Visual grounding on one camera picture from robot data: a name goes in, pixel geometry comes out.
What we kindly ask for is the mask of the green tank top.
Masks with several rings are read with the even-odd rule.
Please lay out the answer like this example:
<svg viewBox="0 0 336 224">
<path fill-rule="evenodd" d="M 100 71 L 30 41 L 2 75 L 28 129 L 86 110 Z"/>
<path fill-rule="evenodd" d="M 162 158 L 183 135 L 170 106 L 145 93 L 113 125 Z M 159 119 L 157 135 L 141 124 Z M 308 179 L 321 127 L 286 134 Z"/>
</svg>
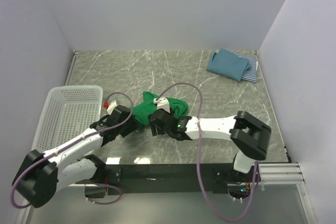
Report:
<svg viewBox="0 0 336 224">
<path fill-rule="evenodd" d="M 143 91 L 142 96 L 143 102 L 133 109 L 133 116 L 139 123 L 139 126 L 136 128 L 137 131 L 150 125 L 148 116 L 155 112 L 156 105 L 154 104 L 154 99 L 158 97 L 158 95 L 149 91 Z M 182 116 L 188 115 L 189 108 L 185 101 L 175 98 L 167 98 L 167 100 L 175 118 L 179 119 Z"/>
</svg>

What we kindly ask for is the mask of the teal blue tank top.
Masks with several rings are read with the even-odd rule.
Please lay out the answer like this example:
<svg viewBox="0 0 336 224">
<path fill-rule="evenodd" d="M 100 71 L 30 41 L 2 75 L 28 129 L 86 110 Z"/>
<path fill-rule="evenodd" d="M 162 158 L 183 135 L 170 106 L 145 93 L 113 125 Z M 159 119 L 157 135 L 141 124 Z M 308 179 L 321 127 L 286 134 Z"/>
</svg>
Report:
<svg viewBox="0 0 336 224">
<path fill-rule="evenodd" d="M 211 54 L 206 70 L 221 74 L 236 81 L 241 81 L 244 73 L 251 68 L 248 59 L 239 57 L 233 52 L 221 48 Z"/>
</svg>

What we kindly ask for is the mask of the blue white striped tank top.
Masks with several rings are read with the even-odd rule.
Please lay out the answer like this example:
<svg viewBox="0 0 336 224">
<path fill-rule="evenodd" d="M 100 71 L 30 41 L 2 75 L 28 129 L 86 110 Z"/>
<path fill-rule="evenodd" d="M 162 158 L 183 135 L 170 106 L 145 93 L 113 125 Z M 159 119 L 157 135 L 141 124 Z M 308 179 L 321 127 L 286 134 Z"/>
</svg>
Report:
<svg viewBox="0 0 336 224">
<path fill-rule="evenodd" d="M 244 56 L 240 54 L 236 54 L 236 56 L 247 59 L 248 64 L 249 64 L 248 69 L 242 75 L 242 80 L 256 83 L 257 82 L 257 69 L 258 69 L 257 59 L 255 57 Z"/>
</svg>

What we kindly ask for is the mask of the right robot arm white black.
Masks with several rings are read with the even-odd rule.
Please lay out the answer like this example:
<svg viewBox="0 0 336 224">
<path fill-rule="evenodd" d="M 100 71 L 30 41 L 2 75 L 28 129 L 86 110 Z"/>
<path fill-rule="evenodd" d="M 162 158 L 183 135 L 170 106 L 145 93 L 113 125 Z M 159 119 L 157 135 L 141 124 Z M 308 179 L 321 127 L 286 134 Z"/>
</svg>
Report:
<svg viewBox="0 0 336 224">
<path fill-rule="evenodd" d="M 246 111 L 238 111 L 226 118 L 200 118 L 183 116 L 180 119 L 163 109 L 149 115 L 152 135 L 168 135 L 177 141 L 191 141 L 199 137 L 232 141 L 239 149 L 230 175 L 241 182 L 256 161 L 267 157 L 272 129 Z"/>
</svg>

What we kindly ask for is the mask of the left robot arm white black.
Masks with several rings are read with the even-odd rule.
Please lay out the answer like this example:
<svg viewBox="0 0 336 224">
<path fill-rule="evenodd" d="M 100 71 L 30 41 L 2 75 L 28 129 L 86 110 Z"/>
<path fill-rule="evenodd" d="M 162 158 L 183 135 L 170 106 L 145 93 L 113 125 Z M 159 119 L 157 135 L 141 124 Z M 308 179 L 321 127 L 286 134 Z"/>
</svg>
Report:
<svg viewBox="0 0 336 224">
<path fill-rule="evenodd" d="M 137 127 L 133 108 L 117 105 L 110 114 L 93 122 L 72 140 L 44 152 L 30 151 L 12 182 L 12 205 L 20 207 L 14 200 L 15 192 L 23 196 L 29 206 L 39 208 L 56 192 L 82 180 L 107 187 L 111 173 L 92 151 Z"/>
</svg>

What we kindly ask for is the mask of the white plastic laundry basket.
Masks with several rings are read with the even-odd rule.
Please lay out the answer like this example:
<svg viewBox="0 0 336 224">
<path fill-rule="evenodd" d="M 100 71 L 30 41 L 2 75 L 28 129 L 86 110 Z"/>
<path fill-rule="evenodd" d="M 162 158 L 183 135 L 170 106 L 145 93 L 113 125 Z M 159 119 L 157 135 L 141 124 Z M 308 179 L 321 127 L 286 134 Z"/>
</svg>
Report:
<svg viewBox="0 0 336 224">
<path fill-rule="evenodd" d="M 100 119 L 100 86 L 62 86 L 48 92 L 34 136 L 32 150 L 44 152 L 81 134 Z"/>
</svg>

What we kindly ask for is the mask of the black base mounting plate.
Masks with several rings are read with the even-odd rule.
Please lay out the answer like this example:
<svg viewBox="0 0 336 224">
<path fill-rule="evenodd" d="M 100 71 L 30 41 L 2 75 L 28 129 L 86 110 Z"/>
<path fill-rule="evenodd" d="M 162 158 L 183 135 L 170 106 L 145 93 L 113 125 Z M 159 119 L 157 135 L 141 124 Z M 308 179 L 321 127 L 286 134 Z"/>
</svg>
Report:
<svg viewBox="0 0 336 224">
<path fill-rule="evenodd" d="M 206 191 L 227 194 L 229 185 L 252 184 L 252 167 L 247 174 L 237 172 L 232 163 L 201 163 L 201 178 Z M 90 182 L 116 186 L 126 194 L 188 193 L 201 190 L 196 164 L 124 164 L 106 165 Z"/>
</svg>

